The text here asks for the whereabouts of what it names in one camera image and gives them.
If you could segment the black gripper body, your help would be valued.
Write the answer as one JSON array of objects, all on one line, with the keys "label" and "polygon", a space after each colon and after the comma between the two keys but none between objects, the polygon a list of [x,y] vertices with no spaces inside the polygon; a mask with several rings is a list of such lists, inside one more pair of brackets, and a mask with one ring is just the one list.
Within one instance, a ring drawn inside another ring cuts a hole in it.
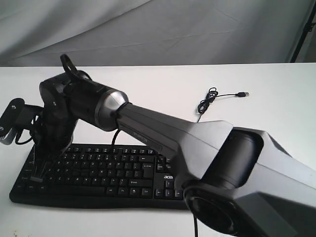
[{"label": "black gripper body", "polygon": [[35,158],[52,160],[62,155],[73,142],[77,122],[73,117],[58,119],[54,116],[40,116],[31,132]]}]

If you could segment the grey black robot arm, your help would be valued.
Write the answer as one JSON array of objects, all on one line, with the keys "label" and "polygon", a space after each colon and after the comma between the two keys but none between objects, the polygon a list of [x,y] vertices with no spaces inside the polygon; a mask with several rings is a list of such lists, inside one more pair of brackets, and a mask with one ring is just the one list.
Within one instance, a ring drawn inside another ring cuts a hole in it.
[{"label": "grey black robot arm", "polygon": [[42,81],[38,147],[61,153],[79,119],[121,130],[170,160],[174,185],[195,220],[237,237],[313,237],[316,173],[269,133],[226,121],[190,122],[131,104],[60,57],[64,72]]}]

